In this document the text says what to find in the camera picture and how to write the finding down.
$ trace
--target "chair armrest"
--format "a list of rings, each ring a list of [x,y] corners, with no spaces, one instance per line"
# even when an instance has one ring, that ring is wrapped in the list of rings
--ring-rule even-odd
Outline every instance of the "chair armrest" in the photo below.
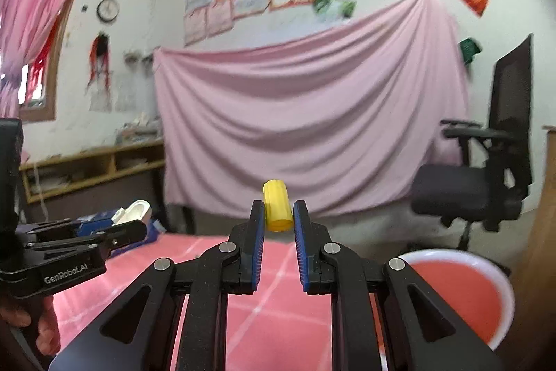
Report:
[[[481,128],[446,128],[443,130],[446,139],[478,139],[483,140],[502,140],[504,142],[516,142],[517,138],[508,132],[497,129]]]
[[[455,118],[444,118],[440,120],[440,124],[449,124],[451,126],[463,125],[463,126],[472,126],[476,128],[481,128],[483,126],[482,123],[470,122],[468,120],[457,120]]]

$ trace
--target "chair seat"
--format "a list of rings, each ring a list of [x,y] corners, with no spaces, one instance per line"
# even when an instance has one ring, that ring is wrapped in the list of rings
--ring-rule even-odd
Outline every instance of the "chair seat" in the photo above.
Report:
[[[488,185],[483,168],[424,165],[411,186],[416,214],[460,217],[479,222],[488,210]]]

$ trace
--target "metal screw head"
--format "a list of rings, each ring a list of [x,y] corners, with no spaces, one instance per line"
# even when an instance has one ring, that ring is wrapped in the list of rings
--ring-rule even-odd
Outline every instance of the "metal screw head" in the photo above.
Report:
[[[222,253],[232,253],[236,249],[236,245],[231,241],[223,242],[218,246],[218,250]]]
[[[395,271],[401,271],[405,267],[405,261],[401,258],[392,258],[388,262],[388,265]]]
[[[324,251],[326,253],[331,253],[334,255],[340,251],[340,246],[335,242],[329,242],[328,244],[324,245]]]
[[[170,267],[170,260],[168,258],[159,258],[155,261],[155,269],[157,271],[165,271]]]

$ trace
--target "yellow cylinder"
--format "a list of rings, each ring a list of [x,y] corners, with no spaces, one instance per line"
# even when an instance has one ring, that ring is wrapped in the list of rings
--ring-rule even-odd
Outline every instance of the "yellow cylinder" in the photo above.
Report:
[[[286,185],[279,179],[268,181],[262,188],[265,199],[266,228],[269,231],[286,231],[294,227],[290,199]]]

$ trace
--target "hand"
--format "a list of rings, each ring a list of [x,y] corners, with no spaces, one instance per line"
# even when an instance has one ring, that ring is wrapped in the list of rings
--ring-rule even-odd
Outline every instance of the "hand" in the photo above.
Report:
[[[16,328],[27,327],[31,323],[29,313],[12,299],[0,299],[0,318]],[[43,355],[56,355],[60,352],[60,331],[58,318],[54,312],[54,296],[44,298],[44,312],[38,321],[37,349]]]

